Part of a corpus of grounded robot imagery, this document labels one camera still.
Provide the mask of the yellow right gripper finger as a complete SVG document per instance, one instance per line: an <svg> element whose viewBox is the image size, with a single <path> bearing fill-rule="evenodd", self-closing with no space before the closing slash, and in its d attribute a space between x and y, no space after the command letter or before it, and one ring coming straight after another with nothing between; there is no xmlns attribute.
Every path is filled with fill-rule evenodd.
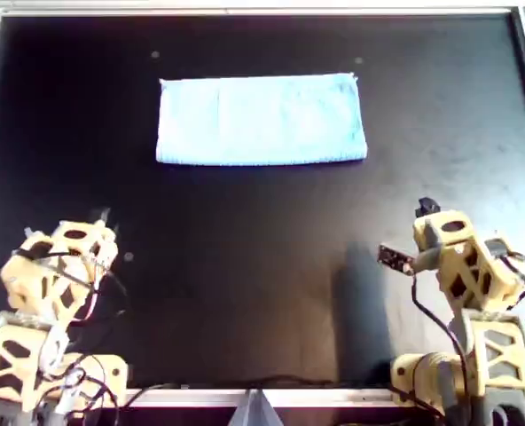
<svg viewBox="0 0 525 426"><path fill-rule="evenodd" d="M425 217L441 211L440 204L432 198L420 198L419 206L415 209L415 217Z"/></svg>

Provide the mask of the yellow right gripper body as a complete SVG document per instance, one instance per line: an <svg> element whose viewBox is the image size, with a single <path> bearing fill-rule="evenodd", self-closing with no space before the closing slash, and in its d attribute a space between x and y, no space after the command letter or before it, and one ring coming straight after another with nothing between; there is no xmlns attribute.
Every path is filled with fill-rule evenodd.
<svg viewBox="0 0 525 426"><path fill-rule="evenodd" d="M413 222L413 239L419 253L414 266L438 266L443 249L474 235L474 227L461 211L440 211L418 217Z"/></svg>

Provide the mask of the yellow left gripper body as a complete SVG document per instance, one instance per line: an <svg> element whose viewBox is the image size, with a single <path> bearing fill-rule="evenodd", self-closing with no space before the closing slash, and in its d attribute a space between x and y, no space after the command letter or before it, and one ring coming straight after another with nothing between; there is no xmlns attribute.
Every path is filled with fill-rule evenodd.
<svg viewBox="0 0 525 426"><path fill-rule="evenodd" d="M105 269L109 269L117 257L116 233L104 220L94 223L60 221L51 237Z"/></svg>

